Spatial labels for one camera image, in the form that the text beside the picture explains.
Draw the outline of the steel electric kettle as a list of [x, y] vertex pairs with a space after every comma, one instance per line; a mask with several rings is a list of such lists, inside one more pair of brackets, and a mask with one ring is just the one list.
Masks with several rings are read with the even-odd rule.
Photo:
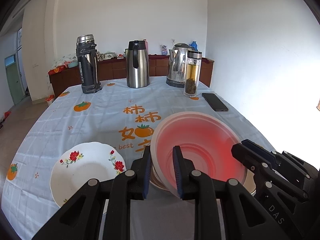
[[168, 74], [166, 79], [168, 85], [178, 88], [184, 87], [188, 51], [191, 51], [191, 46], [186, 43], [177, 43], [169, 50]]

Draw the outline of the red flower white plate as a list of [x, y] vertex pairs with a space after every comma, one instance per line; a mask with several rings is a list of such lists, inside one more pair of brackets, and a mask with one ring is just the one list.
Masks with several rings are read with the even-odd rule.
[[61, 155], [52, 169], [53, 199], [61, 207], [88, 180], [110, 180], [125, 171], [124, 159], [112, 146], [100, 142], [78, 144]]

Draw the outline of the glass tea bottle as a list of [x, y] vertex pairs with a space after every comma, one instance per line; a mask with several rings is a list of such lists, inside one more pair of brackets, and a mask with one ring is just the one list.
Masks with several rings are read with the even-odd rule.
[[188, 51], [183, 94], [189, 98], [194, 98], [196, 96], [200, 79], [201, 62], [202, 53], [200, 51]]

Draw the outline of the pink plastic bowl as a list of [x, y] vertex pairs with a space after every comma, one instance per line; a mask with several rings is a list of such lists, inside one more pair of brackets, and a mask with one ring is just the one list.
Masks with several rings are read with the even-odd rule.
[[180, 146], [183, 157], [211, 178], [221, 181], [234, 178], [253, 191], [252, 175], [231, 153], [232, 146], [239, 142], [238, 136], [217, 118], [200, 112], [180, 112], [158, 124], [150, 151], [157, 176], [175, 196], [178, 192], [172, 160], [174, 146]]

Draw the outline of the teal basin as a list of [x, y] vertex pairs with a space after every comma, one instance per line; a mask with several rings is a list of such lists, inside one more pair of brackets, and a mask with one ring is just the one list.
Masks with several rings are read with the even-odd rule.
[[67, 64], [68, 68], [74, 68], [78, 66], [78, 61], [70, 62]]

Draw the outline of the pink thermos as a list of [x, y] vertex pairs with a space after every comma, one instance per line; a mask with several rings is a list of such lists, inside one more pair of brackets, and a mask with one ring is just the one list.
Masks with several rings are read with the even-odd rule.
[[146, 50], [148, 50], [148, 42], [147, 42], [147, 39], [144, 39], [143, 41], [145, 42]]

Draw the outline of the white orange bucket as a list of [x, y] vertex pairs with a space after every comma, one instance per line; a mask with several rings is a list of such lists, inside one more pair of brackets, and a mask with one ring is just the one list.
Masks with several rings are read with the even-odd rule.
[[54, 95], [50, 95], [49, 97], [46, 98], [46, 102], [48, 103], [48, 106], [50, 106], [55, 100]]

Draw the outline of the black smartphone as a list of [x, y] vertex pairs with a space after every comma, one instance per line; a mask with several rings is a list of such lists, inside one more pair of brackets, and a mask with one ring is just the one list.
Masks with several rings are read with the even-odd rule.
[[216, 112], [227, 112], [228, 107], [214, 93], [202, 93], [202, 97], [208, 105]]

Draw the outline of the dark wood sideboard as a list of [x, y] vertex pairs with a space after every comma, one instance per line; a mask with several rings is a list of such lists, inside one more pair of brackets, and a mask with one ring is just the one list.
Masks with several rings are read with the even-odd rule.
[[[214, 61], [203, 58], [200, 71], [200, 81], [207, 87], [210, 86]], [[150, 76], [166, 76], [169, 70], [169, 57], [162, 55], [149, 55]], [[98, 62], [99, 81], [122, 79], [126, 77], [125, 59], [111, 59]], [[65, 68], [60, 72], [51, 71], [49, 80], [54, 95], [60, 96], [68, 87], [81, 84], [80, 70], [78, 67]]]

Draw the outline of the stainless steel bowl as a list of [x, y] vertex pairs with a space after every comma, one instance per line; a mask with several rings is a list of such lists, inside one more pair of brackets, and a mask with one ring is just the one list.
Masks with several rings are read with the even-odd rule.
[[[247, 171], [246, 180], [244, 182], [245, 189], [251, 194], [255, 195], [256, 193], [256, 185], [253, 179], [254, 173], [251, 171]], [[156, 171], [154, 168], [151, 169], [151, 177], [150, 177], [150, 183], [163, 191], [169, 192], [169, 190], [166, 188], [166, 186], [161, 182], [160, 178], [157, 176]]]

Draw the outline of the green door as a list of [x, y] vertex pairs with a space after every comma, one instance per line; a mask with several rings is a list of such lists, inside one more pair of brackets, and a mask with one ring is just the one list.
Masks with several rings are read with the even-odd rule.
[[23, 90], [21, 73], [16, 60], [16, 55], [10, 55], [4, 59], [5, 71], [7, 75], [7, 82], [10, 94], [14, 105], [17, 105], [25, 97]]

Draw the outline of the persimmon print tablecloth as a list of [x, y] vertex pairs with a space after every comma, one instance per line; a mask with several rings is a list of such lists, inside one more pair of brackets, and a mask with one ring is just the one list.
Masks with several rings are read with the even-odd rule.
[[268, 140], [234, 107], [215, 112], [202, 97], [209, 88], [199, 84], [197, 99], [183, 95], [180, 88], [166, 84], [164, 77], [152, 77], [148, 87], [131, 89], [125, 79], [102, 82], [102, 89], [84, 94], [80, 86], [66, 89], [39, 117], [23, 139], [14, 158], [16, 177], [4, 184], [1, 208], [21, 239], [31, 239], [58, 210], [49, 181], [54, 165], [77, 144], [100, 142], [114, 147], [126, 166], [142, 155], [150, 133], [136, 136], [145, 125], [154, 130], [174, 113], [196, 111], [228, 125], [241, 139], [249, 139], [273, 150]]

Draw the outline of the black large thermos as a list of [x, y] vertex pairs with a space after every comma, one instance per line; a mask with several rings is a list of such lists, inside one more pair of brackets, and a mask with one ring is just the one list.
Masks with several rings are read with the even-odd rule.
[[81, 88], [85, 94], [101, 90], [98, 80], [97, 44], [93, 34], [81, 35], [76, 42], [76, 56], [81, 77]]

